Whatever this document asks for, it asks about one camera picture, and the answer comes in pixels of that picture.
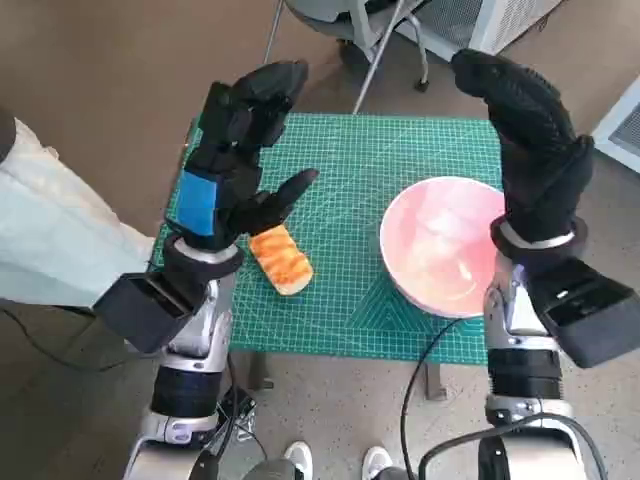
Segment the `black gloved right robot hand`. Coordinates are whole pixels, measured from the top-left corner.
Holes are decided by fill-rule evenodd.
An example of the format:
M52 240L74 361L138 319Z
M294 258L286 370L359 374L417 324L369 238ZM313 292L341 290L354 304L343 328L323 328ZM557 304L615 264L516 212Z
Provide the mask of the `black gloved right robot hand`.
M559 90L529 67L477 50L458 51L451 67L456 87L484 101L498 134L511 230L530 244L569 235L594 141L575 132Z

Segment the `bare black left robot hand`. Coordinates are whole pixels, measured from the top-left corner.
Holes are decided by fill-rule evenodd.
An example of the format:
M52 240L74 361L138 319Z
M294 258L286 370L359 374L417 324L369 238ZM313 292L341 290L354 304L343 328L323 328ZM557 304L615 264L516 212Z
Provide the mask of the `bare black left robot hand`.
M199 250L217 252L242 234L251 236L284 222L319 172L304 169L276 191L262 191L260 154L272 147L307 79L303 60L279 61L239 78L212 83L197 127L198 145L178 179L170 228Z

